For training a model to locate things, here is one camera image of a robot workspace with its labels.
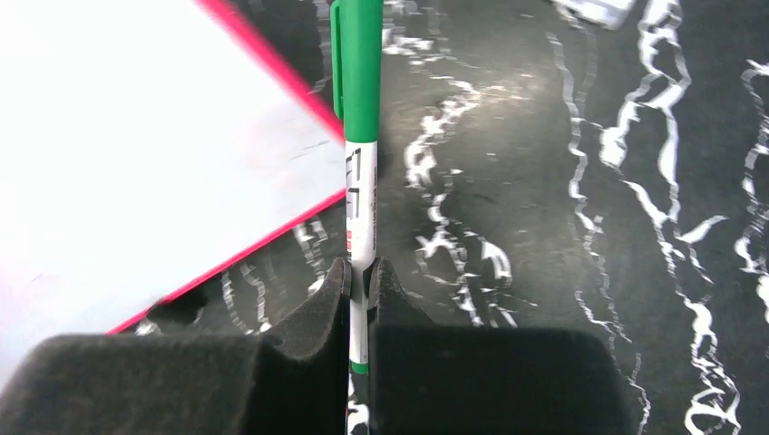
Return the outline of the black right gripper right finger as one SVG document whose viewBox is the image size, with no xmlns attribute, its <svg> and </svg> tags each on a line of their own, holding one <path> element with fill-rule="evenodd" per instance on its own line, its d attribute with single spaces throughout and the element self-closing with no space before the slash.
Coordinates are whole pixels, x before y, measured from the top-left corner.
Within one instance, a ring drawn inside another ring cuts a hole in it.
<svg viewBox="0 0 769 435">
<path fill-rule="evenodd" d="M 439 325 L 375 262 L 369 330 L 374 434 L 629 434 L 616 366 L 591 334 Z"/>
</svg>

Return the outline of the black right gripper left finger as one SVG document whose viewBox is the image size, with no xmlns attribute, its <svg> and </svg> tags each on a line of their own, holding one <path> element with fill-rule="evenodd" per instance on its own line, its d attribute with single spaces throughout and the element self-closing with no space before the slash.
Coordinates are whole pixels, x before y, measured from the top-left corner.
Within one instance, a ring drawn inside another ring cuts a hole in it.
<svg viewBox="0 0 769 435">
<path fill-rule="evenodd" d="M 258 335 L 59 335 L 1 396 L 4 434 L 341 434 L 350 267 Z"/>
</svg>

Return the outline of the pink framed whiteboard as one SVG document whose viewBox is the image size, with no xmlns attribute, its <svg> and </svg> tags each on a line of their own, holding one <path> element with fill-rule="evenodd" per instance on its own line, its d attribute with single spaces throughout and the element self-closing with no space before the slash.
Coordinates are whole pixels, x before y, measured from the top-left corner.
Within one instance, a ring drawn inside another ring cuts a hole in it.
<svg viewBox="0 0 769 435">
<path fill-rule="evenodd" d="M 1 4 L 1 375 L 341 198 L 331 110 L 226 1 Z"/>
</svg>

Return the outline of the green white marker pen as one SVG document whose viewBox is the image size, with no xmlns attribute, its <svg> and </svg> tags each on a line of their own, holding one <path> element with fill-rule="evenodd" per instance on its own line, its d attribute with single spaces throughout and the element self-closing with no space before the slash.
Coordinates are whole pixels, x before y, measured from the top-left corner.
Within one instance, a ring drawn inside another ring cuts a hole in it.
<svg viewBox="0 0 769 435">
<path fill-rule="evenodd" d="M 383 10 L 377 0 L 335 1 L 330 8 L 333 102 L 346 142 L 349 362 L 358 375 L 368 373 L 368 295 L 376 257 Z"/>
</svg>

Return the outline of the white printed plastic package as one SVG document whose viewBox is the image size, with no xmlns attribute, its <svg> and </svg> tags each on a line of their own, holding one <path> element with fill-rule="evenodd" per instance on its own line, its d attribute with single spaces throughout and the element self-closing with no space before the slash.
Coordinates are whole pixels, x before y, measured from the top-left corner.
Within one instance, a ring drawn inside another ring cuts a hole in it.
<svg viewBox="0 0 769 435">
<path fill-rule="evenodd" d="M 608 30 L 616 30 L 627 18 L 635 0 L 553 0 L 560 11 Z"/>
</svg>

